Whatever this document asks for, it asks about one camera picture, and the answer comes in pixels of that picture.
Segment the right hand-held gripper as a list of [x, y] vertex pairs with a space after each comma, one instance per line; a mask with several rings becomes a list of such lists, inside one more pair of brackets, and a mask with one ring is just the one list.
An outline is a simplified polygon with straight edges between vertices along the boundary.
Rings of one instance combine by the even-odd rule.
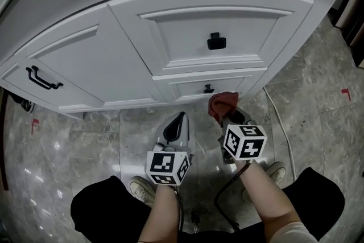
[[262, 156], [267, 143], [267, 134], [261, 125], [243, 109], [236, 107], [230, 117], [221, 119], [222, 136], [220, 143], [223, 165], [234, 161], [248, 161]]

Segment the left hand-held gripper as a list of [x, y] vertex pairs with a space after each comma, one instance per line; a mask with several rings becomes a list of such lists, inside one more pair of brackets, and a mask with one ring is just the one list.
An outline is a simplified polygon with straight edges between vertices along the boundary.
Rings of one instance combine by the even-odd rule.
[[146, 174], [154, 184], [180, 186], [192, 164], [189, 147], [189, 118], [179, 112], [156, 131], [156, 142], [147, 152]]

